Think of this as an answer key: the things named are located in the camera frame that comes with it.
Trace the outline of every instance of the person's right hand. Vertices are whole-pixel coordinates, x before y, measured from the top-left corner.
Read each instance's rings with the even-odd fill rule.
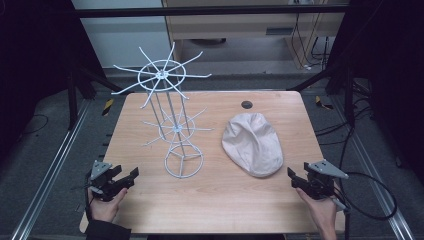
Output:
[[[123,188],[110,202],[103,202],[94,198],[90,189],[88,191],[88,200],[91,202],[91,217],[94,220],[112,222],[119,210],[119,203],[124,199],[128,189]]]
[[[337,206],[331,198],[314,200],[302,189],[296,188],[300,198],[308,205],[312,219],[318,227],[321,238],[325,240],[337,239],[335,224]]]

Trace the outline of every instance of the gray floor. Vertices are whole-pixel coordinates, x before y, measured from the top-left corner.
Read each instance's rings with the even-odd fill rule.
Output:
[[[213,73],[208,80],[187,80],[183,89],[190,90],[245,90],[245,89],[285,89],[295,86],[320,70],[316,66],[311,71],[298,70],[294,67],[287,46],[281,39],[228,39],[225,44],[211,42],[187,41],[186,58],[204,51],[202,58],[190,64],[188,70],[193,74]],[[128,86],[133,78],[111,78],[118,85]],[[102,116],[105,102],[112,98],[110,90],[94,84],[98,90],[95,100],[83,100],[80,96],[79,107],[87,106],[87,114],[77,133],[72,148],[64,158],[63,165],[58,166],[58,176],[53,178],[51,191],[42,202],[37,221],[32,227],[32,239],[79,239],[83,234],[78,225],[82,213],[75,211],[78,204],[83,204],[84,175],[95,159],[102,159],[110,140],[124,96],[114,96],[114,104],[108,116]],[[342,123],[344,120],[337,109],[329,110],[315,104],[315,96],[320,96],[324,104],[338,106],[341,96],[326,96],[322,86],[325,81],[315,84],[302,93],[305,106],[315,130]],[[61,143],[66,137],[68,126],[67,93],[60,92],[40,101],[33,120],[29,123],[26,134],[16,143],[9,157],[7,168],[0,175],[0,239],[10,239],[10,235],[19,225],[33,200],[40,184]],[[357,105],[357,111],[367,107],[366,102]],[[372,120],[372,111],[367,111],[357,120],[354,138],[350,139],[344,156],[344,171],[367,172],[364,158],[371,161],[378,176],[393,191],[397,198],[402,218],[406,221],[415,239],[424,239],[424,187],[418,182],[408,168],[398,168],[395,157]],[[343,141],[347,128],[318,137],[320,144]],[[321,145],[324,157],[338,165],[343,144]],[[345,191],[351,200],[367,212],[384,214],[374,189],[369,181],[352,177],[344,183]],[[352,211],[352,239],[414,239],[408,236],[396,236],[392,226],[396,222],[377,221]],[[305,239],[305,235],[289,235],[288,239]]]

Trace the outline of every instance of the white wall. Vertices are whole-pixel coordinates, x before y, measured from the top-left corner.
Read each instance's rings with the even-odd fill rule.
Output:
[[[73,0],[76,9],[162,7],[161,0]],[[81,19],[103,68],[142,67],[148,60],[166,59],[170,44],[164,17]]]

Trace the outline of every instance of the wire display stand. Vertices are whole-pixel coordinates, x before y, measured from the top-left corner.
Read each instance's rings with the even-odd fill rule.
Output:
[[[195,125],[195,118],[202,114],[206,110],[206,108],[194,115],[193,117],[187,116],[185,101],[189,98],[182,93],[181,84],[187,77],[207,78],[211,76],[211,74],[204,76],[188,75],[184,65],[199,58],[203,52],[200,52],[199,55],[184,63],[179,63],[177,61],[171,60],[172,53],[174,52],[174,47],[175,43],[172,44],[172,49],[166,60],[157,61],[150,60],[150,58],[140,47],[141,53],[149,61],[149,63],[142,67],[139,71],[122,68],[114,65],[114,67],[120,70],[138,73],[138,82],[123,89],[122,91],[113,92],[112,94],[121,94],[136,86],[141,86],[146,90],[148,97],[144,104],[141,106],[141,108],[145,108],[150,103],[157,123],[145,121],[143,121],[143,123],[157,127],[159,137],[144,144],[143,146],[148,146],[159,139],[162,139],[163,141],[169,143],[170,146],[165,156],[166,171],[170,175],[177,178],[188,178],[194,176],[202,168],[204,160],[203,153],[198,147],[191,143],[190,138],[193,136],[195,131],[210,131],[213,129],[197,128]],[[148,76],[148,79],[142,80],[142,78],[145,76]],[[171,80],[169,80],[170,77],[175,78],[176,82],[174,80],[173,83]],[[170,91],[174,90],[180,95],[179,110],[177,109],[177,104],[173,103],[173,100],[170,96]],[[160,98],[158,93],[164,93],[166,95],[166,100]],[[166,112],[165,108],[163,107],[165,105],[169,106],[170,112]],[[187,161],[190,161],[190,164],[194,165],[195,167],[189,170],[185,169],[184,164]]]

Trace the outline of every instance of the person's left hand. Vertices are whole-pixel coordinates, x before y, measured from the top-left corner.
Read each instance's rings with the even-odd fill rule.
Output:
[[[88,189],[88,200],[91,202],[91,217],[94,220],[112,222],[119,210],[119,203],[124,199],[128,189],[123,188],[110,202],[103,202],[94,198],[93,193]]]

